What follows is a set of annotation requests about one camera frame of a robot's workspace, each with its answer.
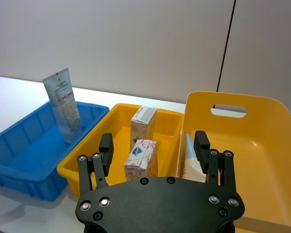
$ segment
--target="table surface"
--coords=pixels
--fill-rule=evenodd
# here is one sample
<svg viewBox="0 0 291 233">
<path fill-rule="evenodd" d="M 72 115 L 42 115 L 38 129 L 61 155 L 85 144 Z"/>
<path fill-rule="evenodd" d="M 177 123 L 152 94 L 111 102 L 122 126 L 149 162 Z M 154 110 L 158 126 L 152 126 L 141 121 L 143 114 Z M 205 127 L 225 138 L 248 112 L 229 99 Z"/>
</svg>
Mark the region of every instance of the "table surface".
<svg viewBox="0 0 291 233">
<path fill-rule="evenodd" d="M 146 105 L 184 113 L 185 104 L 73 88 L 76 101 L 109 107 L 117 103 Z M 49 100 L 42 83 L 0 77 L 0 132 Z M 218 115 L 242 117 L 244 113 L 212 109 Z M 82 233 L 75 217 L 77 198 L 67 186 L 54 202 L 0 187 L 0 230 L 5 233 Z"/>
</svg>

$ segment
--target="yellow tray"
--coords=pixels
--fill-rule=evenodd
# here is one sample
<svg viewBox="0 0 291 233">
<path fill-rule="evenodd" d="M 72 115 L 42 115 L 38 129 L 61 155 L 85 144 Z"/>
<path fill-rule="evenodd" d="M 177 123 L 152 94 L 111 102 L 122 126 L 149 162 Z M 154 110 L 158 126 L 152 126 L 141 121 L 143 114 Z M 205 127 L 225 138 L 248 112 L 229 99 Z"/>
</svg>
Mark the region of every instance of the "yellow tray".
<svg viewBox="0 0 291 233">
<path fill-rule="evenodd" d="M 139 107 L 131 104 L 114 106 L 57 166 L 58 173 L 68 180 L 76 196 L 80 196 L 77 158 L 82 154 L 90 156 L 99 151 L 100 139 L 104 133 L 112 133 L 114 144 L 113 160 L 109 176 L 106 178 L 107 183 L 113 185 L 126 181 L 123 165 L 129 155 L 130 120 Z M 181 113 L 157 110 L 153 140 L 158 141 L 159 176 L 176 175 L 183 118 Z M 94 174 L 92 174 L 92 182 L 95 188 Z"/>
<path fill-rule="evenodd" d="M 235 233 L 256 233 L 256 232 L 252 232 L 252 231 L 248 231 L 248 230 L 244 230 L 240 228 L 235 228 Z"/>
<path fill-rule="evenodd" d="M 246 108 L 242 118 L 216 116 L 214 104 Z M 237 192 L 245 204 L 241 228 L 291 232 L 291 113 L 280 102 L 248 95 L 193 92 L 188 96 L 177 175 L 183 169 L 184 133 L 207 133 L 212 148 L 234 152 Z"/>
</svg>

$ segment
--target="screw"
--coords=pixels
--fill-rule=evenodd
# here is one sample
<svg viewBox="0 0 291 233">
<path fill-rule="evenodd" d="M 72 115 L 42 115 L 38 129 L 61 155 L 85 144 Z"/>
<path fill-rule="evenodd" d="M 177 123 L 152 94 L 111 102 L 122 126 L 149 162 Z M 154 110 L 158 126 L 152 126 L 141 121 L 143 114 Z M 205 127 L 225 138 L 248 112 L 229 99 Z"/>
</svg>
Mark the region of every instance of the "screw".
<svg viewBox="0 0 291 233">
<path fill-rule="evenodd" d="M 212 204 L 218 204 L 219 203 L 219 198 L 214 196 L 214 195 L 211 195 L 209 196 L 208 200 L 212 203 Z"/>
<path fill-rule="evenodd" d="M 173 183 L 176 182 L 176 180 L 175 180 L 175 178 L 173 178 L 173 177 L 168 177 L 168 178 L 167 178 L 167 182 L 170 183 L 170 184 L 173 184 Z"/>
<path fill-rule="evenodd" d="M 238 201 L 236 200 L 236 199 L 234 199 L 234 198 L 230 198 L 230 199 L 228 199 L 227 200 L 227 202 L 231 205 L 231 206 L 239 206 L 239 203 L 238 203 Z"/>
<path fill-rule="evenodd" d="M 145 185 L 145 184 L 149 183 L 149 179 L 146 178 L 146 177 L 141 178 L 140 183 L 143 184 L 143 185 Z"/>
<path fill-rule="evenodd" d="M 109 198 L 102 198 L 99 201 L 99 205 L 104 207 L 110 204 L 110 199 Z"/>
<path fill-rule="evenodd" d="M 79 157 L 79 160 L 80 160 L 80 161 L 83 161 L 84 159 L 86 159 L 86 156 L 85 156 L 85 155 L 81 155 L 81 156 Z"/>
<path fill-rule="evenodd" d="M 89 202 L 84 202 L 84 203 L 81 205 L 80 209 L 86 211 L 86 210 L 88 210 L 90 207 L 91 207 L 91 203 L 89 203 Z"/>
<path fill-rule="evenodd" d="M 225 209 L 219 209 L 218 212 L 221 217 L 227 216 L 227 211 Z"/>
<path fill-rule="evenodd" d="M 226 156 L 232 156 L 232 152 L 230 152 L 230 151 L 226 151 L 225 153 L 224 153 Z"/>
<path fill-rule="evenodd" d="M 94 219 L 95 221 L 99 221 L 99 220 L 101 220 L 102 217 L 103 217 L 103 213 L 102 213 L 101 211 L 97 211 L 97 212 L 95 212 L 94 215 L 93 215 L 93 219 Z"/>
<path fill-rule="evenodd" d="M 211 150 L 210 151 L 210 154 L 213 154 L 213 155 L 216 155 L 218 152 L 217 151 L 215 151 L 215 150 Z"/>
</svg>

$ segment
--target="small cardboard box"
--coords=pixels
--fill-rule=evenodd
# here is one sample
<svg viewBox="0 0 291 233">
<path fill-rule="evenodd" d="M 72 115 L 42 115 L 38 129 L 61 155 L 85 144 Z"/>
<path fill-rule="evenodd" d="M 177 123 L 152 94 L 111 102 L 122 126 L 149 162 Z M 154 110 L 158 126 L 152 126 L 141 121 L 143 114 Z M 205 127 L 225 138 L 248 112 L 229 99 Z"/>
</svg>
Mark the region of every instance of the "small cardboard box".
<svg viewBox="0 0 291 233">
<path fill-rule="evenodd" d="M 155 115 L 155 108 L 141 106 L 132 117 L 130 126 L 130 151 L 138 139 L 153 139 Z"/>
<path fill-rule="evenodd" d="M 126 181 L 141 177 L 158 176 L 157 143 L 152 140 L 137 140 L 124 163 Z"/>
</svg>

